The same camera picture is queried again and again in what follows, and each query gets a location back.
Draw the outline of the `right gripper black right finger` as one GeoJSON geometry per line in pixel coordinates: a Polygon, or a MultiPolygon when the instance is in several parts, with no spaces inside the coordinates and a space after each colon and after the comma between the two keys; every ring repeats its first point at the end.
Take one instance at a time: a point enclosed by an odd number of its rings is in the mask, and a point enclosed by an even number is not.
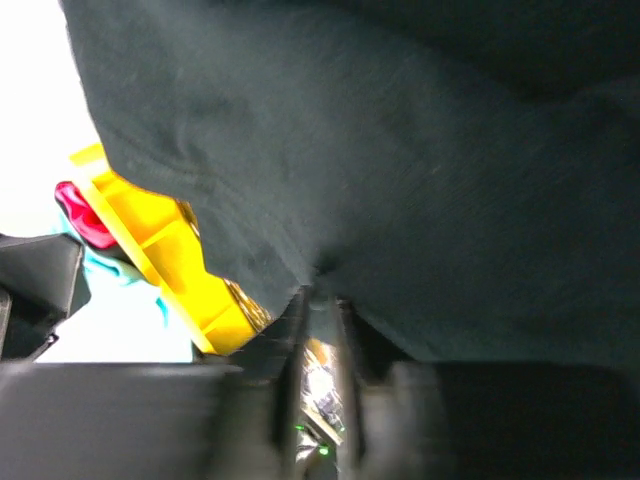
{"type": "Polygon", "coordinates": [[[543,362],[421,363],[332,308],[342,479],[635,479],[639,376],[543,362]]]}

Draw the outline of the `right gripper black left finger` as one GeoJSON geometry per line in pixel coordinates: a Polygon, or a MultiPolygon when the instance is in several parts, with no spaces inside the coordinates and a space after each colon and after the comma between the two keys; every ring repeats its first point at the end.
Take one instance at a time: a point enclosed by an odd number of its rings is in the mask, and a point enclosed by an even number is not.
{"type": "Polygon", "coordinates": [[[5,479],[294,479],[308,292],[229,357],[5,362],[5,479]]]}

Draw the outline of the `black t shirt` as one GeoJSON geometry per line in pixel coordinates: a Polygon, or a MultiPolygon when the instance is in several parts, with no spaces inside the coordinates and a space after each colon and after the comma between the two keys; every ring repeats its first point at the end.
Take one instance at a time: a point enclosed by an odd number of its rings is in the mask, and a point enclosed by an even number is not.
{"type": "Polygon", "coordinates": [[[639,362],[635,1],[66,1],[111,167],[271,314],[423,360],[639,362]]]}

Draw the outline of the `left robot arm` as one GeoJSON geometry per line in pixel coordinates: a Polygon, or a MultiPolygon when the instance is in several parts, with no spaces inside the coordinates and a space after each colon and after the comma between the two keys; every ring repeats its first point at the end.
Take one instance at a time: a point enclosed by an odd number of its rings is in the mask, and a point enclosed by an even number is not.
{"type": "Polygon", "coordinates": [[[1,359],[35,359],[91,299],[84,245],[67,234],[1,236],[1,359]]]}

